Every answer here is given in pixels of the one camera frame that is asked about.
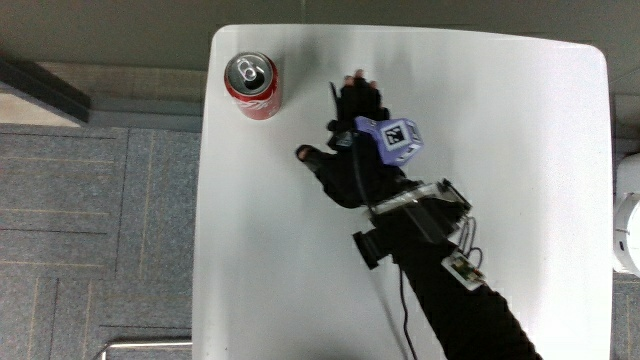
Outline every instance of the gray carpet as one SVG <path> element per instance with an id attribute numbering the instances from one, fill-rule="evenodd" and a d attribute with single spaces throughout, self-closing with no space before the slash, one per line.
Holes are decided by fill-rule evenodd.
<path id="1" fill-rule="evenodd" d="M 199 147 L 192 133 L 0 126 L 0 359 L 191 335 Z M 614 275 L 612 301 L 611 358 L 640 359 L 640 279 Z"/>

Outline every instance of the red soda can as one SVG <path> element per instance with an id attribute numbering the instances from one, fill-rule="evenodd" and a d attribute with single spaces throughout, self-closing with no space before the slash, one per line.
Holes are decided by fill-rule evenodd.
<path id="1" fill-rule="evenodd" d="M 282 104 L 282 89 L 276 65 L 259 52 L 242 52 L 233 57 L 224 71 L 224 85 L 243 114 L 264 120 Z"/>

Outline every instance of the pull tab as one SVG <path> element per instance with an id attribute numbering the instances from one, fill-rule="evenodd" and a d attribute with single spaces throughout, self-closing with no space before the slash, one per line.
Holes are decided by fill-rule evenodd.
<path id="1" fill-rule="evenodd" d="M 238 59 L 237 63 L 238 71 L 240 72 L 240 75 L 242 75 L 244 81 L 253 81 L 256 79 L 256 77 L 258 76 L 258 72 L 249 60 L 240 58 Z"/>

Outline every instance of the purple tracker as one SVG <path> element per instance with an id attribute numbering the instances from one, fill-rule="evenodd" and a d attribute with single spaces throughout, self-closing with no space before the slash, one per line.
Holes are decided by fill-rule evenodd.
<path id="1" fill-rule="evenodd" d="M 358 116 L 356 128 L 373 136 L 380 158 L 387 165 L 406 164 L 424 145 L 416 123 L 409 119 L 375 121 Z"/>

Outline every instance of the gloved hand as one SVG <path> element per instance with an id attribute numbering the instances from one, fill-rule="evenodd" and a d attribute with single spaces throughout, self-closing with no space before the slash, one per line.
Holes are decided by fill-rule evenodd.
<path id="1" fill-rule="evenodd" d="M 354 155 L 359 164 L 365 197 L 371 205 L 414 185 L 415 183 L 406 179 L 400 168 L 382 162 L 376 143 L 369 134 L 355 131 L 356 116 L 383 120 L 384 111 L 380 108 L 381 97 L 378 90 L 372 88 L 362 77 L 356 77 L 353 82 L 345 79 L 345 86 L 340 90 L 341 97 L 337 96 L 335 87 L 331 85 L 336 101 L 337 120 L 330 122 L 327 128 L 334 134 L 329 146 L 338 150 L 337 153 L 325 153 L 311 145 L 302 145 L 296 150 L 298 160 L 316 175 L 324 192 L 338 205 L 346 208 L 364 205 L 356 180 Z M 348 145 L 336 147 L 338 137 Z"/>

